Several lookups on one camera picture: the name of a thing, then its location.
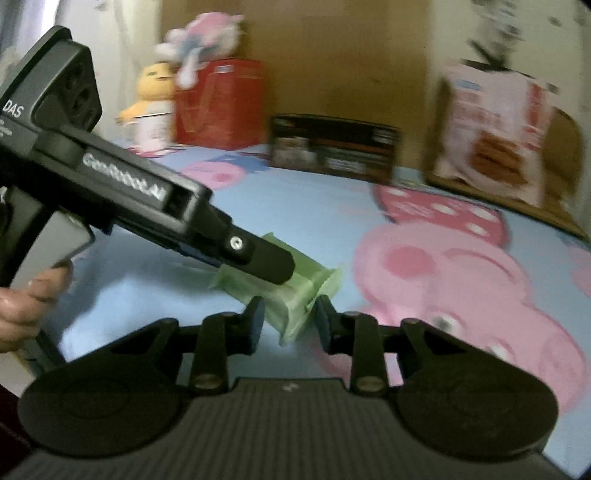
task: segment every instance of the finger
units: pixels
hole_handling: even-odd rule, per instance
[[[0,338],[5,343],[18,343],[35,338],[40,328],[37,325],[10,323],[0,320]]]
[[[55,301],[39,301],[24,291],[0,289],[0,319],[10,323],[36,323]]]
[[[21,339],[18,342],[3,342],[0,340],[0,353],[16,352],[22,347],[24,341],[24,339]]]
[[[72,264],[68,262],[41,272],[23,290],[39,300],[55,300],[72,282]]]

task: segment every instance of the green plastic bag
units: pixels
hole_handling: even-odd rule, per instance
[[[295,340],[308,325],[312,307],[319,295],[332,298],[340,290],[343,271],[342,268],[331,270],[320,265],[272,233],[263,238],[293,255],[295,272],[287,282],[275,285],[223,265],[212,287],[221,288],[244,305],[257,295],[263,297],[267,304],[265,320],[280,333],[280,343],[283,345]]]

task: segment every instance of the red box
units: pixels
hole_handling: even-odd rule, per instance
[[[211,61],[198,76],[195,87],[175,92],[178,143],[236,150],[265,141],[260,61]]]

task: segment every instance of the black box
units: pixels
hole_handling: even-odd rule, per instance
[[[388,125],[317,115],[271,119],[270,165],[390,184],[400,131]]]

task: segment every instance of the wooden wall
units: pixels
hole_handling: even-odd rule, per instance
[[[262,60],[268,113],[398,127],[399,164],[418,167],[425,133],[430,0],[163,0],[161,35],[199,13],[245,16],[240,56]]]

